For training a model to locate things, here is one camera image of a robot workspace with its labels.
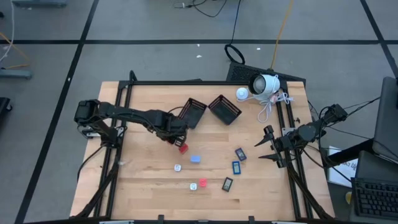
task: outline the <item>gray floor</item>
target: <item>gray floor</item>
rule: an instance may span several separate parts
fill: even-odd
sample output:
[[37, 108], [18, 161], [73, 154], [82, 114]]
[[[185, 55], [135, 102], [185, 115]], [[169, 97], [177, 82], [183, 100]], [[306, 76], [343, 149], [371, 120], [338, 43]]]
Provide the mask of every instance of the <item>gray floor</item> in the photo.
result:
[[[64, 9], [16, 8], [16, 39], [78, 40], [92, 0], [70, 0]], [[398, 2], [367, 0], [385, 39], [398, 39]], [[221, 14], [207, 18], [194, 9], [174, 9], [173, 1], [100, 0], [88, 39], [228, 39], [231, 37], [237, 0], [229, 0]], [[222, 1], [203, 8], [212, 13]], [[244, 0], [235, 38], [275, 39], [289, 1]], [[0, 11], [10, 15], [9, 3]], [[0, 21], [0, 32], [11, 36], [9, 19]], [[376, 40], [359, 1], [295, 1], [283, 39]], [[274, 46], [236, 45], [248, 65], [268, 68]], [[0, 134], [0, 217], [12, 223], [47, 133], [76, 45], [18, 45], [31, 58], [31, 80], [0, 80], [0, 96], [14, 102], [14, 110]], [[76, 131], [73, 114], [77, 102], [96, 98], [101, 82], [127, 79], [133, 69], [139, 80], [225, 80], [229, 61], [220, 44], [85, 45], [37, 184], [26, 222], [67, 218], [76, 188], [76, 172], [86, 140]], [[390, 45], [398, 57], [398, 45]], [[23, 62], [16, 51], [2, 67]], [[382, 78], [393, 77], [379, 45], [280, 45], [274, 68], [307, 79], [307, 95], [319, 110], [339, 103], [349, 106], [380, 94]], [[337, 128], [371, 137], [377, 103], [350, 117]], [[340, 148], [361, 142], [329, 130], [324, 145]], [[346, 218], [344, 187], [330, 185], [339, 218]]]

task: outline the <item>wooden table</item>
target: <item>wooden table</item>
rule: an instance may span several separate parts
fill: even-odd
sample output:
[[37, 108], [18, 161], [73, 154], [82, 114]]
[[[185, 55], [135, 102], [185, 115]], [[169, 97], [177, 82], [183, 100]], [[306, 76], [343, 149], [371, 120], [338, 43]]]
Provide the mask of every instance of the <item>wooden table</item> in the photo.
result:
[[[104, 82], [98, 99], [114, 103], [118, 82]], [[166, 220], [294, 220], [292, 199], [286, 169], [259, 156], [272, 154], [270, 143], [254, 147], [264, 135], [263, 128], [271, 124], [275, 137], [280, 136], [276, 107], [266, 123], [257, 121], [262, 106], [255, 100], [236, 102], [238, 86], [133, 86], [131, 108], [137, 110], [159, 109], [168, 111], [183, 106], [189, 97], [210, 104], [223, 94], [242, 110], [230, 126], [224, 125], [206, 110], [198, 126], [189, 130], [186, 143], [189, 150], [181, 155], [176, 146], [161, 141], [139, 124], [128, 123], [124, 138], [112, 219], [156, 220], [160, 214]], [[294, 118], [301, 124], [311, 122], [303, 83], [288, 82], [289, 93], [294, 97]], [[284, 118], [288, 127], [284, 103]], [[98, 148], [100, 140], [88, 141], [85, 158]], [[233, 175], [232, 161], [238, 160], [234, 150], [243, 148], [247, 159], [241, 163], [241, 175]], [[307, 152], [318, 162], [320, 155], [314, 149]], [[201, 156], [200, 164], [190, 162], [191, 155]], [[82, 210], [98, 188], [104, 151], [83, 168], [77, 185], [71, 215]], [[303, 166], [308, 188], [319, 204], [334, 216], [330, 194], [323, 169], [303, 154]], [[181, 164], [181, 172], [174, 165]], [[229, 192], [221, 189], [225, 177], [232, 178]], [[207, 187], [191, 191], [190, 184], [207, 178]], [[302, 194], [299, 188], [300, 211], [305, 217]], [[101, 214], [105, 213], [108, 193], [104, 194]]]

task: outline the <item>keyboard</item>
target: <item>keyboard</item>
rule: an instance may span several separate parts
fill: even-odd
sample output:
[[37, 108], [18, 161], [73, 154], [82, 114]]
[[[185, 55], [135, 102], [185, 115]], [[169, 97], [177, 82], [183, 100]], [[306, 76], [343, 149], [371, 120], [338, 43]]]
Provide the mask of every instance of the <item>keyboard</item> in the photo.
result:
[[358, 216], [398, 220], [398, 182], [362, 178], [351, 182]]
[[274, 72], [272, 70], [256, 68], [248, 65], [241, 65], [239, 63], [234, 63], [234, 62], [231, 62], [231, 64], [229, 65], [229, 70], [226, 80], [249, 81], [250, 77], [252, 77], [253, 75], [260, 75], [260, 74], [278, 75], [280, 80], [303, 82], [305, 86], [304, 78], [293, 77], [291, 75]]

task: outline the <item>red block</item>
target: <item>red block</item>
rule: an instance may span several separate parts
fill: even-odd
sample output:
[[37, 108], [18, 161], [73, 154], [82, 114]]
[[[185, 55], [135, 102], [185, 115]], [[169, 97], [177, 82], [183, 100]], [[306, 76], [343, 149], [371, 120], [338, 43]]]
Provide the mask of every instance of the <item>red block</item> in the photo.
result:
[[180, 147], [179, 151], [181, 154], [184, 154], [185, 152], [188, 151], [188, 145], [184, 144], [183, 146]]
[[199, 186], [200, 187], [206, 187], [207, 185], [207, 179], [206, 178], [202, 178], [199, 180]]

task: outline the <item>black mesh basket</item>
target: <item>black mesh basket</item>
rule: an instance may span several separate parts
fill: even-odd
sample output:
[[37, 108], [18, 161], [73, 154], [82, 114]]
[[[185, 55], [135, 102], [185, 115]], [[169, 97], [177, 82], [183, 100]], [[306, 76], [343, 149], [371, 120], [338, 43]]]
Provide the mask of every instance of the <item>black mesh basket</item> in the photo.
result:
[[194, 129], [205, 112], [206, 107], [206, 104], [189, 98], [178, 115], [178, 118], [187, 122], [189, 128]]
[[233, 105], [223, 95], [218, 96], [213, 102], [211, 102], [209, 109], [226, 125], [230, 125], [242, 113], [239, 108]]

